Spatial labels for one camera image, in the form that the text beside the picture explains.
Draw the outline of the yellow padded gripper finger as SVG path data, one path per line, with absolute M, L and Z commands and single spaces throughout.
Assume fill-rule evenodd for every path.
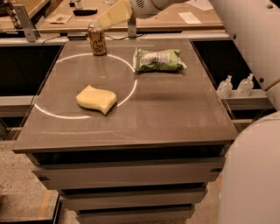
M 128 21 L 133 10 L 129 0 L 118 0 L 108 9 L 108 16 L 112 25 Z
M 112 25 L 111 17 L 108 13 L 102 13 L 98 17 L 98 26 L 102 30 L 108 29 Z

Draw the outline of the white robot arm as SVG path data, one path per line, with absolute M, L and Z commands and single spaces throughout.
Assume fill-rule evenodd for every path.
M 254 109 L 242 98 L 251 123 L 227 151 L 218 224 L 280 224 L 279 0 L 210 2 L 272 106 Z

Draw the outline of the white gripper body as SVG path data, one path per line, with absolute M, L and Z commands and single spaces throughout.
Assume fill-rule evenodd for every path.
M 130 4 L 136 18 L 151 18 L 161 11 L 154 0 L 130 0 Z

